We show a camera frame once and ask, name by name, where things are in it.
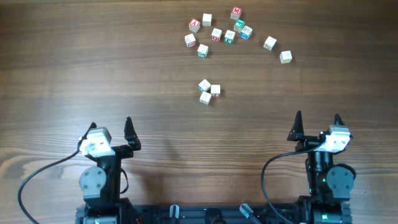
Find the wire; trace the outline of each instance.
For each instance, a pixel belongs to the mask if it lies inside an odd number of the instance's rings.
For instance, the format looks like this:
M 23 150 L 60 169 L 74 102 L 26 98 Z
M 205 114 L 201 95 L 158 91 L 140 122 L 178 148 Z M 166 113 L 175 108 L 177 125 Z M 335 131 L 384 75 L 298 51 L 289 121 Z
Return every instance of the wire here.
M 61 159 L 60 161 L 53 162 L 53 163 L 51 163 L 51 164 L 49 164 L 49 165 L 47 165 L 47 166 L 45 166 L 45 167 L 42 167 L 42 168 L 38 169 L 38 170 L 35 171 L 33 174 L 31 174 L 30 176 L 28 176 L 28 177 L 26 178 L 26 180 L 24 180 L 23 183 L 21 184 L 21 186 L 19 187 L 19 190 L 18 190 L 18 203 L 19 203 L 19 206 L 20 206 L 20 208 L 22 209 L 22 211 L 24 212 L 24 214 L 26 215 L 26 217 L 28 217 L 28 218 L 32 221 L 32 223 L 39 224 L 38 221 L 36 221 L 36 220 L 32 217 L 32 215 L 30 215 L 29 212 L 27 212 L 27 210 L 26 210 L 24 204 L 22 203 L 22 189 L 24 189 L 26 183 L 28 183 L 28 181 L 30 181 L 30 179 L 31 179 L 32 177 L 34 177 L 36 174 L 38 174 L 39 172 L 42 172 L 43 170 L 45 170 L 45 169 L 47 169 L 47 168 L 50 168 L 50 167 L 55 166 L 55 165 L 57 165 L 57 164 L 60 164 L 61 162 L 65 162 L 65 161 L 67 161 L 67 160 L 73 158 L 73 157 L 74 157 L 75 155 L 77 155 L 78 153 L 79 153 L 79 150 L 77 150 L 75 153 L 73 153 L 72 155 L 70 155 L 70 156 L 68 156 L 68 157 L 66 157 L 66 158 L 64 158 L 64 159 Z
M 261 187 L 262 187 L 262 193 L 264 194 L 264 196 L 265 196 L 265 198 L 266 198 L 266 200 L 267 200 L 268 205 L 273 209 L 273 211 L 274 211 L 279 217 L 281 217 L 283 220 L 285 220 L 285 221 L 286 221 L 287 223 L 289 223 L 289 224 L 293 224 L 293 223 L 292 223 L 291 221 L 289 221 L 287 218 L 285 218 L 283 215 L 281 215 L 281 214 L 276 210 L 276 208 L 275 208 L 274 205 L 271 203 L 271 200 L 269 199 L 269 197 L 268 197 L 268 195 L 267 195 L 266 186 L 265 186 L 265 183 L 264 183 L 264 175 L 265 175 L 265 173 L 266 173 L 267 166 L 268 166 L 272 161 L 274 161 L 274 160 L 276 160 L 276 159 L 278 159 L 278 158 L 285 157 L 285 156 L 294 156 L 294 155 L 299 155 L 299 154 L 303 154 L 303 153 L 309 153 L 309 152 L 312 152 L 312 151 L 316 150 L 317 148 L 318 148 L 318 147 L 315 147 L 315 148 L 313 148 L 313 149 L 309 149 L 309 150 L 306 150 L 306 151 L 301 151 L 301 152 L 288 152 L 288 153 L 280 154 L 280 155 L 278 155 L 278 156 L 274 156 L 273 158 L 271 158 L 270 160 L 268 160 L 268 161 L 266 162 L 266 164 L 264 165 L 264 167 L 262 168 L 262 172 L 261 172 Z

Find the letter cube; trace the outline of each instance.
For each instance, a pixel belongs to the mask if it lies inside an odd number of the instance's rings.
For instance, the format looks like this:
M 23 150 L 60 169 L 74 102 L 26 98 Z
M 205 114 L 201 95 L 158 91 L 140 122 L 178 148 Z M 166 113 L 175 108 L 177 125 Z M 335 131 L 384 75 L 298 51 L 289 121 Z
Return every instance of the letter cube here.
M 197 44 L 197 40 L 195 40 L 193 34 L 189 34 L 185 36 L 185 43 L 187 47 L 193 47 Z
M 244 27 L 244 21 L 238 19 L 238 20 L 235 22 L 234 30 L 235 30 L 236 32 L 240 33 L 240 32 L 242 31 L 243 27 Z
M 210 100 L 211 100 L 211 94 L 210 94 L 210 93 L 207 93 L 207 92 L 201 93 L 201 96 L 200 96 L 200 99 L 199 99 L 199 101 L 200 101 L 201 103 L 204 103 L 204 104 L 206 104 L 206 105 L 209 105 Z
M 264 48 L 268 50 L 272 50 L 276 43 L 276 39 L 273 37 L 268 37 L 266 42 L 264 43 Z
M 211 33 L 211 39 L 214 40 L 214 41 L 216 41 L 216 42 L 219 42 L 222 33 L 223 33 L 222 30 L 217 29 L 217 28 L 214 28 L 214 29 L 213 29 L 213 32 Z
M 199 83 L 199 90 L 200 91 L 207 91 L 210 89 L 210 82 L 208 82 L 207 80 L 203 80 L 202 82 Z
M 251 36 L 252 33 L 253 33 L 252 28 L 250 28 L 248 26 L 244 26 L 241 31 L 241 37 L 245 40 L 248 40 L 248 38 Z
M 242 9 L 240 7 L 234 7 L 231 11 L 231 19 L 237 20 L 241 17 Z
M 209 52 L 209 47 L 207 47 L 206 45 L 203 45 L 203 44 L 199 45 L 199 48 L 198 48 L 198 56 L 199 57 L 203 57 L 203 58 L 207 57 L 208 52 Z
M 211 85 L 210 93 L 212 97 L 220 97 L 221 95 L 220 85 Z
M 197 21 L 196 19 L 192 19 L 191 22 L 189 23 L 189 29 L 192 32 L 198 32 L 200 28 L 200 22 Z
M 201 22 L 204 26 L 211 26 L 211 14 L 203 13 L 203 19 Z
M 292 61 L 293 57 L 292 57 L 292 53 L 288 50 L 285 52 L 280 53 L 280 62 L 281 63 L 289 63 Z
M 227 30 L 224 36 L 224 42 L 232 44 L 234 42 L 235 32 Z

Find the wood grain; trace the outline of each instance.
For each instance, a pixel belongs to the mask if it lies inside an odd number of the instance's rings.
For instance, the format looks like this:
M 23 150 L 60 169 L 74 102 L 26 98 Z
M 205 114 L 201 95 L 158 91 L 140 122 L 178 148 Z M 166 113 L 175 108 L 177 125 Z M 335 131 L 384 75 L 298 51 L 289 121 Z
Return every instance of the wood grain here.
M 249 40 L 211 41 L 243 8 Z M 68 156 L 92 121 L 122 144 L 131 116 L 142 142 L 123 162 L 134 204 L 265 202 L 260 174 L 302 110 L 307 134 L 339 113 L 354 140 L 336 156 L 358 173 L 354 223 L 398 223 L 398 5 L 396 1 L 131 1 L 0 6 L 0 223 L 28 223 L 22 180 Z M 191 18 L 208 58 L 185 46 Z M 273 51 L 262 48 L 269 35 Z M 293 61 L 281 65 L 279 53 Z M 223 96 L 199 103 L 197 84 Z M 275 202 L 307 194 L 305 156 L 275 161 L 266 177 Z M 82 155 L 29 182 L 23 200 L 41 223 L 71 223 L 83 204 Z

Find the wooden tabletop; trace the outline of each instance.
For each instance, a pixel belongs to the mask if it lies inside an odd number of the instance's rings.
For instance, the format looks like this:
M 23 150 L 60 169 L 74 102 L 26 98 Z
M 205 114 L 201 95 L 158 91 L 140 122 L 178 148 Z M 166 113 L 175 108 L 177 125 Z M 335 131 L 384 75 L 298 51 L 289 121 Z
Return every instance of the wooden tabletop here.
M 233 30 L 233 6 L 249 40 L 214 42 Z M 91 122 L 124 144 L 127 116 L 142 143 L 123 161 L 133 204 L 264 204 L 261 169 L 294 151 L 286 141 L 297 110 L 317 135 L 339 113 L 354 137 L 335 156 L 358 176 L 354 223 L 398 223 L 398 4 L 396 1 L 131 1 L 0 6 L 0 223 L 28 223 L 17 190 L 36 169 L 76 150 Z M 194 34 L 191 18 L 213 15 Z M 264 49 L 268 36 L 277 39 Z M 281 64 L 281 51 L 293 60 Z M 198 84 L 222 97 L 199 102 Z M 304 160 L 271 164 L 274 202 L 308 194 Z M 71 223 L 83 205 L 77 155 L 34 177 L 23 201 L 41 223 Z

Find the wooden table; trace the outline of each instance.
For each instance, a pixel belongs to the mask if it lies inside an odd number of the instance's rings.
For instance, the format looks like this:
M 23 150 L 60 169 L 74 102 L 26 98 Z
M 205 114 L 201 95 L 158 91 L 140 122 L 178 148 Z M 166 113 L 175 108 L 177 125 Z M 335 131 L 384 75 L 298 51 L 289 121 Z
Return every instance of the wooden table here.
M 254 32 L 234 44 L 233 6 Z M 398 223 L 396 1 L 136 1 L 0 6 L 0 223 L 28 223 L 17 190 L 33 171 L 68 156 L 92 121 L 124 144 L 131 116 L 142 150 L 123 161 L 134 204 L 263 204 L 260 174 L 302 110 L 307 134 L 339 113 L 354 140 L 335 157 L 358 173 L 355 223 Z M 191 18 L 213 14 L 188 49 Z M 262 47 L 277 39 L 273 51 Z M 281 51 L 293 61 L 282 65 Z M 199 102 L 198 83 L 222 97 Z M 305 156 L 271 164 L 274 202 L 308 194 Z M 23 193 L 41 223 L 71 223 L 83 204 L 81 154 L 32 179 Z

